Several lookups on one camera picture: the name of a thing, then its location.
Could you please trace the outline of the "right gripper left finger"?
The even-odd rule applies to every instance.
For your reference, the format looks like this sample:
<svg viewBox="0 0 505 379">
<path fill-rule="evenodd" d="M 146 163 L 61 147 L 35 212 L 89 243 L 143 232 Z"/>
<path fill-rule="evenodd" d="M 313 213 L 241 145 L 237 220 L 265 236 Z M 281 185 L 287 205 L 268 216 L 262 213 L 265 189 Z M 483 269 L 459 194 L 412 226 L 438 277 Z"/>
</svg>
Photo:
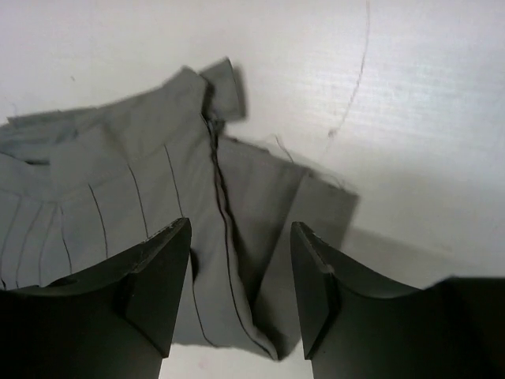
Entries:
<svg viewBox="0 0 505 379">
<path fill-rule="evenodd" d="M 170 353 L 191 223 L 54 281 L 1 293 L 4 378 L 157 378 Z"/>
</svg>

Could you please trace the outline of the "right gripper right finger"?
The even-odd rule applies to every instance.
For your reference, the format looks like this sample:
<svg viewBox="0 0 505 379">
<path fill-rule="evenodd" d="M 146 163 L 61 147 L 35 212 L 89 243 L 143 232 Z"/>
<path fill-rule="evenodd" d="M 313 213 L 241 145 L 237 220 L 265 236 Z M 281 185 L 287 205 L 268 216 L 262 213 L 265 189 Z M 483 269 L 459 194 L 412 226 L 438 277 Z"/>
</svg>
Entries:
<svg viewBox="0 0 505 379">
<path fill-rule="evenodd" d="M 501 378 L 504 281 L 399 283 L 334 249 L 306 224 L 290 231 L 304 356 L 316 378 Z"/>
</svg>

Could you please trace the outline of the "grey pleated skirt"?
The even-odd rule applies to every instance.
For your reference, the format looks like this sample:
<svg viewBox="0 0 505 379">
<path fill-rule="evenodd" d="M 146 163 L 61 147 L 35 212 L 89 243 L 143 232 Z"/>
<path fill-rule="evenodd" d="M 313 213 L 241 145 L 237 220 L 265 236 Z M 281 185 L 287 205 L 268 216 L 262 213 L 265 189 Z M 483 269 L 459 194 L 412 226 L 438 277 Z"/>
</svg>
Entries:
<svg viewBox="0 0 505 379">
<path fill-rule="evenodd" d="M 290 226 L 339 245 L 357 198 L 224 136 L 244 114 L 222 60 L 116 103 L 8 118 L 1 288 L 46 286 L 186 217 L 192 251 L 174 341 L 287 357 L 300 339 Z"/>
</svg>

